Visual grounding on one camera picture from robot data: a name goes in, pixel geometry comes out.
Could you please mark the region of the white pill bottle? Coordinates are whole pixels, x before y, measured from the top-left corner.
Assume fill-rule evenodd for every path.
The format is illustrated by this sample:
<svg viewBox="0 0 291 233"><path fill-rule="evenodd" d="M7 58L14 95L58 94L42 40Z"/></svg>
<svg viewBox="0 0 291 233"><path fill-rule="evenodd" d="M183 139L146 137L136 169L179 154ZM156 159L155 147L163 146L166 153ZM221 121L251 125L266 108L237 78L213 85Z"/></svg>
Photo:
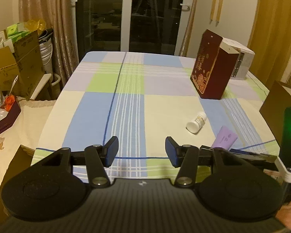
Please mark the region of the white pill bottle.
<svg viewBox="0 0 291 233"><path fill-rule="evenodd" d="M186 124L186 129L192 134L197 134L204 126L206 120L207 114L203 111L198 112L197 116Z"/></svg>

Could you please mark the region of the purple cream tube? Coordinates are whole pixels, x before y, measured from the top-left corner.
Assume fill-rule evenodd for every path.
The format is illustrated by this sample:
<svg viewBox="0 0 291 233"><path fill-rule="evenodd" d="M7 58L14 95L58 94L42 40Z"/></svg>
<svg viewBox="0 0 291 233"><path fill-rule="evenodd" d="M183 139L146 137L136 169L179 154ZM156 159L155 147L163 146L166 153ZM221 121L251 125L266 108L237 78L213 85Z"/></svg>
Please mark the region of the purple cream tube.
<svg viewBox="0 0 291 233"><path fill-rule="evenodd" d="M211 147L230 150L237 139L237 134L228 129L227 126L222 126Z"/></svg>

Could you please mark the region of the brown white cardboard shoebox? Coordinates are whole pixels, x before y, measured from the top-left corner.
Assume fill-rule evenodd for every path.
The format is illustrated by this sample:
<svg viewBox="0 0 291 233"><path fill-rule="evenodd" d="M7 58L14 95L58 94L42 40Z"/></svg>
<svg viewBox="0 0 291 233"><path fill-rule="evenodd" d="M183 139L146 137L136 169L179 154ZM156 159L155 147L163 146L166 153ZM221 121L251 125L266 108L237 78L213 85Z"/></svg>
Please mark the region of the brown white cardboard shoebox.
<svg viewBox="0 0 291 233"><path fill-rule="evenodd" d="M275 81L260 108L260 113L279 146L282 142L284 111L288 107L291 107L291 86Z"/></svg>

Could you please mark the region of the checked pastel tablecloth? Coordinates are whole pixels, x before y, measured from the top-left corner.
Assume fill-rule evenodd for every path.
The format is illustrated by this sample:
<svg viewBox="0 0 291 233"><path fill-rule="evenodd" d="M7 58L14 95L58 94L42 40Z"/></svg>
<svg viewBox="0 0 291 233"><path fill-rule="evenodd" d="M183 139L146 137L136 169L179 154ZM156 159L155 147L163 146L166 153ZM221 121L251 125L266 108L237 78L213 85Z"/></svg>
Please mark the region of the checked pastel tablecloth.
<svg viewBox="0 0 291 233"><path fill-rule="evenodd" d="M278 143L259 112L268 89L247 74L230 80L220 100L201 99L190 81L194 62L148 53L87 53L47 119L33 162L62 147L82 151L117 136L110 179L174 179L178 171L165 153L165 138L211 146L222 126L238 135L234 149L277 155ZM201 111L207 120L192 134L186 124Z"/></svg>

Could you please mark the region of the cream embroidered cloth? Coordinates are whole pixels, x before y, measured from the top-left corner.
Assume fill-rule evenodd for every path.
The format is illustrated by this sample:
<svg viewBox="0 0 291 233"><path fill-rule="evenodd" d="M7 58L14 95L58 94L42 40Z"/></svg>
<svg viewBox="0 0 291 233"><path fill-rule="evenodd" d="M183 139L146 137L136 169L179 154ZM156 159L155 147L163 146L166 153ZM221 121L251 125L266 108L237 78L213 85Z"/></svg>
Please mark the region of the cream embroidered cloth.
<svg viewBox="0 0 291 233"><path fill-rule="evenodd" d="M8 167L19 147L34 150L42 133L55 100L26 100L18 98L21 113L13 126L0 134L0 186ZM0 199L0 224L6 219Z"/></svg>

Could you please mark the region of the dark red open carton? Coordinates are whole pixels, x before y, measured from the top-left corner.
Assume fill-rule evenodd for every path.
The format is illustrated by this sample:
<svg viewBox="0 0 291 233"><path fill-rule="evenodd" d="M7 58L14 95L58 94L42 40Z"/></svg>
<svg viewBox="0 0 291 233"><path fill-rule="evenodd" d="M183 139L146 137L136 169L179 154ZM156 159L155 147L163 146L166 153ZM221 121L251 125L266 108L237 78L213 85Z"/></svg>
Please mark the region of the dark red open carton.
<svg viewBox="0 0 291 233"><path fill-rule="evenodd" d="M239 52L220 35L210 30L203 33L190 77L201 98L222 98L238 57Z"/></svg>

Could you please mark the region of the white printed product box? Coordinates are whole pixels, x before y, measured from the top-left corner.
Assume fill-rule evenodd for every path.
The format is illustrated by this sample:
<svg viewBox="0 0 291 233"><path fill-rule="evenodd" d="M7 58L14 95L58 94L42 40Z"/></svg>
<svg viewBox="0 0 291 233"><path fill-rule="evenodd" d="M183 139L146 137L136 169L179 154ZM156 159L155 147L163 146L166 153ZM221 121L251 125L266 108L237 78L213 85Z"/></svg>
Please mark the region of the white printed product box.
<svg viewBox="0 0 291 233"><path fill-rule="evenodd" d="M228 38L223 38L222 41L239 52L231 79L244 80L254 59L255 52L237 41Z"/></svg>

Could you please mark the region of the dark red jewellery tray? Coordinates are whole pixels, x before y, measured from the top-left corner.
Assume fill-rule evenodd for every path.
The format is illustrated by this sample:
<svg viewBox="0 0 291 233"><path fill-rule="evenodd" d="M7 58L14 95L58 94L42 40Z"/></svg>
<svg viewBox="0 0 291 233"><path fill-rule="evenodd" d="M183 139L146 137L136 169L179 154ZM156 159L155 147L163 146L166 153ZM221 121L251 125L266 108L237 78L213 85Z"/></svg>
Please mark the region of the dark red jewellery tray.
<svg viewBox="0 0 291 233"><path fill-rule="evenodd" d="M7 96L0 108L0 134L11 128L21 113L21 108L15 95Z"/></svg>

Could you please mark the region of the white plastic bucket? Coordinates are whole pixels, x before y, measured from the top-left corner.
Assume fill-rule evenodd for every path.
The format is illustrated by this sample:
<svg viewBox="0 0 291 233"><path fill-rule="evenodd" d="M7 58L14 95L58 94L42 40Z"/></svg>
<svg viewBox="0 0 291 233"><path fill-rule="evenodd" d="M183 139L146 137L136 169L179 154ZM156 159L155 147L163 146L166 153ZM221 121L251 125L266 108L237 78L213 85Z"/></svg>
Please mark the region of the white plastic bucket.
<svg viewBox="0 0 291 233"><path fill-rule="evenodd" d="M44 71L46 74L51 75L51 98L57 99L61 92L61 77L54 72L53 68L53 65L55 64L55 49L52 43L53 33L54 30L52 28L44 30L39 36L39 47Z"/></svg>

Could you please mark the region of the orange curtain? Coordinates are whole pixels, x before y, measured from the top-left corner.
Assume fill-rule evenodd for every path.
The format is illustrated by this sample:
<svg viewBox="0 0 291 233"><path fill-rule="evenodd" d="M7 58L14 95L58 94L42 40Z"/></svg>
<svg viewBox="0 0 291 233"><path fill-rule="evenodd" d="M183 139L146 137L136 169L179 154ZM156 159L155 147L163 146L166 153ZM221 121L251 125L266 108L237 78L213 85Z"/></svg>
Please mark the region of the orange curtain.
<svg viewBox="0 0 291 233"><path fill-rule="evenodd" d="M258 0L249 49L255 52L250 72L271 88L291 56L291 0Z"/></svg>

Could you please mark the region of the glass sliding balcony door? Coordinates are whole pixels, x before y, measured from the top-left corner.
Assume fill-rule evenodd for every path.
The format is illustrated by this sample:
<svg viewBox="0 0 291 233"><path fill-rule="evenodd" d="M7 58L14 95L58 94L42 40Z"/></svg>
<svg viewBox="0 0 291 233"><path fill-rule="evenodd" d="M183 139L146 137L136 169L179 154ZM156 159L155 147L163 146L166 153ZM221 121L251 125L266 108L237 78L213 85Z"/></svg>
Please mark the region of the glass sliding balcony door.
<svg viewBox="0 0 291 233"><path fill-rule="evenodd" d="M179 56L193 0L71 0L79 59L90 51Z"/></svg>

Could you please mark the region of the yellow plastic bag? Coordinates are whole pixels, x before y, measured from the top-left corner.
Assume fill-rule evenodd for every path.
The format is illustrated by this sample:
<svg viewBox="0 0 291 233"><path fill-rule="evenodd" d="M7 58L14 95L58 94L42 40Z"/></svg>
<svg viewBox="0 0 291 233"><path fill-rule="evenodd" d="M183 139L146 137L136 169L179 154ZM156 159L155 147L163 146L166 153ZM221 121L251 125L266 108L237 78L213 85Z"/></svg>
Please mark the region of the yellow plastic bag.
<svg viewBox="0 0 291 233"><path fill-rule="evenodd" d="M40 36L42 32L46 29L46 22L44 21L44 19L39 19L37 21L31 19L27 22L24 22L24 26L30 32L37 31L38 35Z"/></svg>

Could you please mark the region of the green patterned tissue box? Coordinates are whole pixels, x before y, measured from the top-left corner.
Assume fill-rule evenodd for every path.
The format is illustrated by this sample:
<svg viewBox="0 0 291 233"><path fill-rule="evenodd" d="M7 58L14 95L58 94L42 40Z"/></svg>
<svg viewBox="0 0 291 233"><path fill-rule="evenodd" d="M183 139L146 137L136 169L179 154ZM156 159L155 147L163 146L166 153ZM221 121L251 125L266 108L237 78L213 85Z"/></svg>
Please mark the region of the green patterned tissue box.
<svg viewBox="0 0 291 233"><path fill-rule="evenodd" d="M13 44L30 34L30 31L28 30L28 28L26 28L24 22L19 22L17 24L8 26L6 28L6 32L8 39L11 39Z"/></svg>

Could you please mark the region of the beige shiny curtain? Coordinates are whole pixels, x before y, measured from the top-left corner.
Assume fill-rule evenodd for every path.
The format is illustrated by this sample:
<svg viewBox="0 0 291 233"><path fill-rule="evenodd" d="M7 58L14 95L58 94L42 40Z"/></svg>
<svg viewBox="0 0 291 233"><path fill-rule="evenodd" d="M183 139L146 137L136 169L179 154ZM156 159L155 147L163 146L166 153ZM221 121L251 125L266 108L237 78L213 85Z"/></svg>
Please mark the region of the beige shiny curtain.
<svg viewBox="0 0 291 233"><path fill-rule="evenodd" d="M23 22L43 19L46 28L53 29L52 65L65 86L79 64L71 0L19 0L19 17Z"/></svg>

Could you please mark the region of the wooden wall strips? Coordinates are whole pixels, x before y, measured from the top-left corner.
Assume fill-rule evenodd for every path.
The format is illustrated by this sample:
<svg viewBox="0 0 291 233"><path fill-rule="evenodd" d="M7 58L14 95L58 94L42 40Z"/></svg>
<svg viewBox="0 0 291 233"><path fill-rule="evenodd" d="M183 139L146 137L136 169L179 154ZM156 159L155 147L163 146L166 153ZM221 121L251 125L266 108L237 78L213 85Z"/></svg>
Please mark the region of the wooden wall strips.
<svg viewBox="0 0 291 233"><path fill-rule="evenodd" d="M218 26L221 19L223 1L224 0L212 0L211 3L210 22L215 22L216 26Z"/></svg>

